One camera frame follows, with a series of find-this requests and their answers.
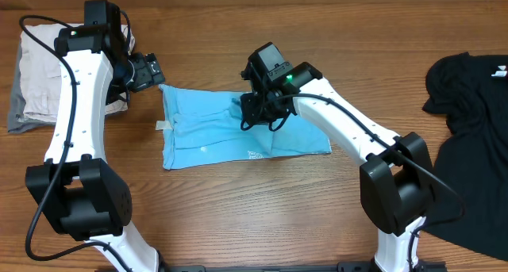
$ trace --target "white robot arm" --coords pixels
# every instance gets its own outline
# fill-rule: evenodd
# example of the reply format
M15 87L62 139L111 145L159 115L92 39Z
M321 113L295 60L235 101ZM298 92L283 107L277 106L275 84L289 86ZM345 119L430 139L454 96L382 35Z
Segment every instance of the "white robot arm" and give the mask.
M99 15L87 16L87 6L92 9L90 13ZM56 232L69 234L93 246L101 244L97 249L118 271L169 271L160 253L143 240L131 221L129 187L107 165L104 153L104 116L111 84L118 80L125 84L132 82L135 71L121 53L123 43L118 42L118 8L107 1L90 2L85 7L85 20L83 27L63 29L56 40L56 51L73 70L77 91L73 91L73 81L67 68L62 66L55 133L44 165L27 168L27 188L37 203L45 204L42 211ZM109 39L108 43L103 43L105 39ZM253 89L253 93L244 94L241 99L242 129L259 123L270 123L271 128L273 121L287 118L290 113L298 114L318 126L360 165L362 206L379 228L379 247L368 269L407 272L410 270L409 254L411 265L417 265L418 240L410 246L411 233L425 222L425 210L435 196L430 189L432 184L410 168L404 167L401 171L404 182L395 183L390 166L403 163L390 151L401 151L430 169L429 154L419 136L400 137L371 121L343 99L315 68L308 63L293 68L271 43L249 57L242 77L251 80ZM68 153L63 154L63 144L69 144L65 136L73 105L71 97L75 93L77 118ZM345 109L356 121L330 101ZM378 141L359 122L367 126ZM56 189L50 190L56 179ZM81 181L82 188L65 188L76 179ZM31 235L27 240L29 249ZM355 264L354 271L358 271L358 265ZM348 272L347 263L339 267L343 270L338 271Z

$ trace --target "blue towel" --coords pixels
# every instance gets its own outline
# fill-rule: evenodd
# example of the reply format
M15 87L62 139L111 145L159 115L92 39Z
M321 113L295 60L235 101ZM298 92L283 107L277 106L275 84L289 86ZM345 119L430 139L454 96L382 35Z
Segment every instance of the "blue towel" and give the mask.
M233 160L330 153L328 137L300 117L290 116L277 132L266 125L240 129L238 92L209 92L160 85L164 115L164 168L182 169Z

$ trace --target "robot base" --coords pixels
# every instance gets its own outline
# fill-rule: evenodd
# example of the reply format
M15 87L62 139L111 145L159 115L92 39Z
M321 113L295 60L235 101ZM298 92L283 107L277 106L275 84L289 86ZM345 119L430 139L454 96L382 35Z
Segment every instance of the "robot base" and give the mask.
M167 266L163 272L382 272L374 261L339 262L337 265L251 266L205 268L204 266ZM448 272L444 262L419 261L414 272Z

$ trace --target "black shirt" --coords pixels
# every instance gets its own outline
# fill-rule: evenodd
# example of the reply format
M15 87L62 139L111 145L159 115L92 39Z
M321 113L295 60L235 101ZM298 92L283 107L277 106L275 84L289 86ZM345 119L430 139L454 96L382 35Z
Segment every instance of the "black shirt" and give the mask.
M436 176L466 203L456 223L427 231L451 243L508 260L508 78L491 77L508 56L450 56L427 74L427 113L445 114L452 137L439 150ZM446 192L427 221L460 213Z

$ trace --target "white logo print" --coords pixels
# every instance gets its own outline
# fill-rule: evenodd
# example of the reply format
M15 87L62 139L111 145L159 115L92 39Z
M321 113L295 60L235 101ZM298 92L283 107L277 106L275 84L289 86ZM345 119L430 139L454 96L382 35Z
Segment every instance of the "white logo print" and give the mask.
M253 151L247 151L247 153L248 153L249 159L262 159L263 158L263 155L261 155L261 153L256 153Z
M508 71L506 70L506 66L499 66L498 69L500 71L496 71L495 74L492 74L491 76L492 77L501 77L501 78L506 77L506 74L508 73Z

